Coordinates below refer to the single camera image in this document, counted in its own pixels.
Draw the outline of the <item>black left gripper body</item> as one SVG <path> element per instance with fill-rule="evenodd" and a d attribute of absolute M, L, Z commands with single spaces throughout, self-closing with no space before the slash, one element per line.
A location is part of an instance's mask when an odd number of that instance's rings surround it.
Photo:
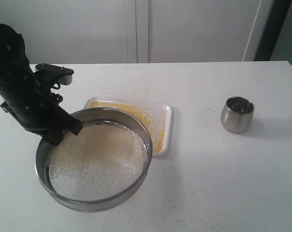
<path fill-rule="evenodd" d="M 51 89 L 59 89 L 42 81 L 35 72 L 0 71 L 1 107 L 27 131 L 41 135 L 41 128 L 57 128 L 55 112 L 63 97 Z"/>

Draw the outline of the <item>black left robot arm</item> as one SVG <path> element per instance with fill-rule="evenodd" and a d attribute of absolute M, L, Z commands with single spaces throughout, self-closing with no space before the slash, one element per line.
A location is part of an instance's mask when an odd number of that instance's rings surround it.
<path fill-rule="evenodd" d="M 78 135 L 83 125 L 59 104 L 63 97 L 53 93 L 70 85 L 74 71 L 47 63 L 33 71 L 25 52 L 23 36 L 10 26 L 0 24 L 1 108 L 25 130 L 40 135 L 46 142 L 59 145 L 63 132 Z"/>

